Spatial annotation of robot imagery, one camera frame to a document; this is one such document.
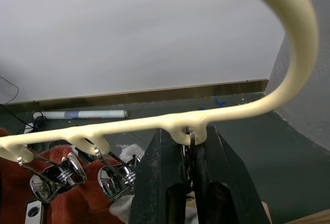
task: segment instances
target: wooden board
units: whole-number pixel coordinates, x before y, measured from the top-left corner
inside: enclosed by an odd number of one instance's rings
[[[326,224],[330,223],[330,210],[303,217],[286,224]]]

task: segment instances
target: wooden trim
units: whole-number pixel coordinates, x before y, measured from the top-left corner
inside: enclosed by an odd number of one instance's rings
[[[330,223],[330,210],[318,212],[286,224],[326,224]]]
[[[267,79],[262,79],[258,81],[244,81],[137,92],[121,92],[87,97],[40,100],[33,102],[6,104],[6,107],[12,112],[20,113],[27,111],[45,111],[77,107],[204,98],[218,95],[262,92],[265,90],[267,83]]]
[[[269,219],[270,224],[273,224],[273,222],[272,222],[272,218],[271,218],[271,216],[270,216],[270,212],[269,212],[268,205],[267,205],[265,202],[261,202],[261,203],[262,203],[262,206],[263,206],[263,208],[264,208],[264,210],[265,210],[265,212],[266,212],[266,215],[267,215],[267,217],[268,217],[268,219]]]

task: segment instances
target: dark floor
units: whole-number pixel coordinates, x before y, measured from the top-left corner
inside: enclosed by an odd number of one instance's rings
[[[218,97],[224,106],[244,104],[262,98],[262,93]],[[215,98],[164,101],[80,108],[80,110],[124,109],[128,119],[219,107]],[[31,113],[19,115],[30,121]],[[47,120],[43,130],[119,121],[122,119]],[[11,133],[24,128],[9,115],[0,116],[0,127]],[[245,162],[262,201],[269,205],[274,224],[282,224],[330,209],[330,151],[316,145],[276,113],[216,123],[218,131]],[[138,144],[146,149],[155,130],[106,136],[112,151],[120,154],[123,145]]]

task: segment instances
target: gray wall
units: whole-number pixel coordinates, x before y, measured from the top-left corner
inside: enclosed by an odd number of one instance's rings
[[[313,75],[302,91],[278,113],[303,135],[330,149],[330,0],[311,0],[320,30],[320,49]],[[289,64],[289,39],[285,36],[266,93],[284,78]]]

